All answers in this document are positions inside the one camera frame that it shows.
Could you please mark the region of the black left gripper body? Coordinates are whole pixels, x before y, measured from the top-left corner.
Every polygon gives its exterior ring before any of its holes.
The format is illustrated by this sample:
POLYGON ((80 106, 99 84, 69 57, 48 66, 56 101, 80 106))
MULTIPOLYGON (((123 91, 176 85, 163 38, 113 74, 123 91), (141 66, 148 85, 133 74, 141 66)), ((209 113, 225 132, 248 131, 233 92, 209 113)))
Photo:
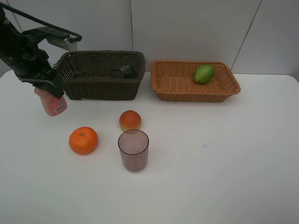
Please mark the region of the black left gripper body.
POLYGON ((58 75, 48 62, 48 54, 38 44, 48 37, 67 39, 70 34, 41 27, 20 33, 14 27, 0 28, 0 58, 22 82, 47 90, 48 78, 58 75))

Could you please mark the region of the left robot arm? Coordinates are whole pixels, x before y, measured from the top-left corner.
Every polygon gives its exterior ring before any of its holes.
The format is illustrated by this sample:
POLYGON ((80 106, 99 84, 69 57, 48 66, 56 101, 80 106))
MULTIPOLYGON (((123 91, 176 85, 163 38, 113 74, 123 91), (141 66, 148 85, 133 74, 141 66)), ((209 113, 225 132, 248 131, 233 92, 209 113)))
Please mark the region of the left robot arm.
POLYGON ((56 98, 64 95, 62 79, 48 62, 48 54, 38 48, 44 39, 66 42, 75 33, 46 23, 8 5, 0 5, 0 59, 8 65, 21 82, 32 84, 56 98), (45 25, 42 28, 19 32, 6 17, 3 9, 9 9, 28 19, 45 25))

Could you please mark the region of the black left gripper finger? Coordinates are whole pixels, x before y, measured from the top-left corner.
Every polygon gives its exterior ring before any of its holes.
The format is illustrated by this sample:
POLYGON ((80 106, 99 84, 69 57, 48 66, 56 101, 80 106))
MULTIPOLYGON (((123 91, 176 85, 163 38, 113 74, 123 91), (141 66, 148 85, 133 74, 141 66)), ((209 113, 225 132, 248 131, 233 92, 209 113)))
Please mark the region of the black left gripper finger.
POLYGON ((64 95, 62 79, 59 75, 51 76, 48 78, 47 91, 56 98, 61 98, 64 95))

